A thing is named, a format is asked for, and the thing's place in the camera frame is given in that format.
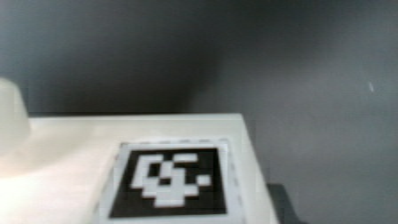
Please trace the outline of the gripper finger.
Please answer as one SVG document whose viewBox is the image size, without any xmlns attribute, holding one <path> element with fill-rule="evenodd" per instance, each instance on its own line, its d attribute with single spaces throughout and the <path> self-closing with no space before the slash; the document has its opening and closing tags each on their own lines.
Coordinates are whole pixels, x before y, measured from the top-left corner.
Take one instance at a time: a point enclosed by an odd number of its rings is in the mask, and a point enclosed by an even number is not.
<svg viewBox="0 0 398 224">
<path fill-rule="evenodd" d="M 275 208 L 278 223 L 280 224 L 305 224 L 294 212 L 284 185 L 271 183 L 266 185 L 266 188 L 269 191 L 271 204 Z"/>
</svg>

